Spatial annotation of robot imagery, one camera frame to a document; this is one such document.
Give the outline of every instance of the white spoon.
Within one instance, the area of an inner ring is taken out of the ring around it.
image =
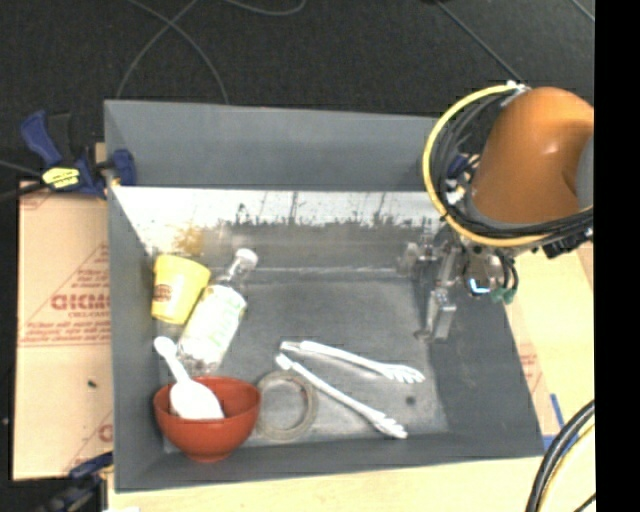
[[[177,346],[166,336],[153,340],[158,354],[164,357],[176,378],[169,399],[178,416],[190,420],[216,420],[224,418],[218,398],[208,387],[189,377],[184,366],[176,358]]]

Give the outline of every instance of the paper cup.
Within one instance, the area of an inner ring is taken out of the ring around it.
[[[171,324],[184,324],[211,271],[193,260],[161,254],[154,266],[155,286],[151,316]]]

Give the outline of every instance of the clamp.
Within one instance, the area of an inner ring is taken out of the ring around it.
[[[79,192],[106,199],[107,183],[102,175],[105,169],[115,170],[121,185],[135,185],[136,168],[128,150],[117,149],[113,152],[111,160],[92,166],[87,150],[75,158],[69,154],[66,130],[59,130],[59,132],[59,137],[63,138],[65,143],[62,151],[49,133],[47,114],[44,110],[31,114],[20,125],[20,133],[27,147],[39,155],[44,162],[42,181],[51,190]]]
[[[113,464],[113,452],[90,459],[69,472],[69,478],[77,482],[53,496],[46,505],[39,505],[32,512],[76,512],[98,493],[106,508],[106,480],[100,472]]]

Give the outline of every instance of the plastic bottle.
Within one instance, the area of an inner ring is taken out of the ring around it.
[[[192,376],[220,366],[247,307],[240,289],[257,264],[255,252],[238,249],[231,265],[204,289],[178,340],[178,357]]]

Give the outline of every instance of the floor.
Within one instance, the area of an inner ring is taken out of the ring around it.
[[[40,109],[70,113],[72,146],[93,145],[109,98],[437,116],[514,79],[594,104],[594,16],[595,0],[4,0],[0,160],[40,168],[19,132]],[[20,173],[0,167],[11,191]],[[67,482],[10,481],[14,201],[0,226],[0,509],[22,512]]]

